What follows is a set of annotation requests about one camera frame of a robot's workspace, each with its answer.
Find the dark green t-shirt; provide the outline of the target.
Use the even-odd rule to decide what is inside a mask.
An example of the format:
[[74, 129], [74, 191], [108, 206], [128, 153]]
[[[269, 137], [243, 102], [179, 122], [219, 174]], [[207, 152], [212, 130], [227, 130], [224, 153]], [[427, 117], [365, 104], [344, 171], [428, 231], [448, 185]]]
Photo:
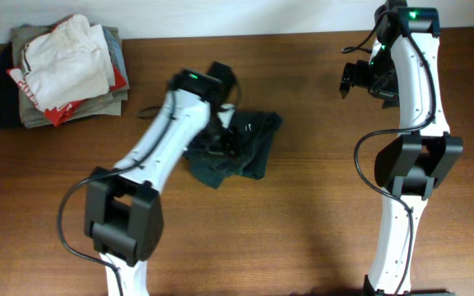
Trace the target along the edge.
[[236, 112], [222, 145], [209, 147], [199, 140], [190, 143], [184, 152], [190, 173], [214, 189], [233, 175], [264, 178], [272, 142], [282, 123], [275, 112]]

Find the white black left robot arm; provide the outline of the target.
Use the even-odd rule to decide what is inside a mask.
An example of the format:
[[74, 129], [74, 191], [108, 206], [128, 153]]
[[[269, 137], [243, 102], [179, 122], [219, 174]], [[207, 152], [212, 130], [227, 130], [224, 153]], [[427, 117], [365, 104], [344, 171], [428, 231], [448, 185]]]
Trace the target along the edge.
[[235, 111], [231, 68], [214, 62], [206, 73], [184, 69], [140, 141], [111, 170], [96, 168], [86, 189], [84, 232], [108, 263], [110, 295], [146, 295], [147, 260], [164, 228], [160, 194], [188, 148], [226, 155]]

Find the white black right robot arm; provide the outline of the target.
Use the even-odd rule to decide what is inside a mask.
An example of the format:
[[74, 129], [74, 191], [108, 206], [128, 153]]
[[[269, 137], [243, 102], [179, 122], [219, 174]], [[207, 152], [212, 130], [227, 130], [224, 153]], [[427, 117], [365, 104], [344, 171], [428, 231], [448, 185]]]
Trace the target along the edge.
[[433, 7], [411, 7], [387, 0], [374, 14], [368, 39], [369, 60], [347, 63], [339, 86], [367, 89], [397, 107], [397, 128], [370, 132], [363, 144], [388, 133], [395, 139], [374, 162], [374, 180], [361, 180], [382, 196], [382, 220], [374, 262], [365, 275], [364, 295], [410, 295], [411, 259], [417, 228], [433, 191], [463, 153], [463, 140], [452, 136], [439, 90], [438, 52], [441, 29]]

